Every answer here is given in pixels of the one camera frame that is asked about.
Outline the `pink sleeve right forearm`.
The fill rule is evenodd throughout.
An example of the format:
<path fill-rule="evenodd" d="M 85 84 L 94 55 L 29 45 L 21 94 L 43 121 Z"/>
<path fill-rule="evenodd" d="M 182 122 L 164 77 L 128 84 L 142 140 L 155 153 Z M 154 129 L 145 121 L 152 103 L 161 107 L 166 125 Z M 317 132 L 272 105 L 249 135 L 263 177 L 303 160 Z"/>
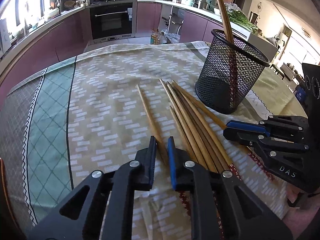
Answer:
<path fill-rule="evenodd" d="M 290 207 L 282 221 L 290 229 L 293 239 L 319 239 L 312 233 L 319 229 L 319 189 L 312 194 L 307 194 L 301 189 L 288 184 L 286 188 L 287 200 L 293 204 L 298 200 L 298 194 L 302 193 L 302 199 L 296 207 Z"/>

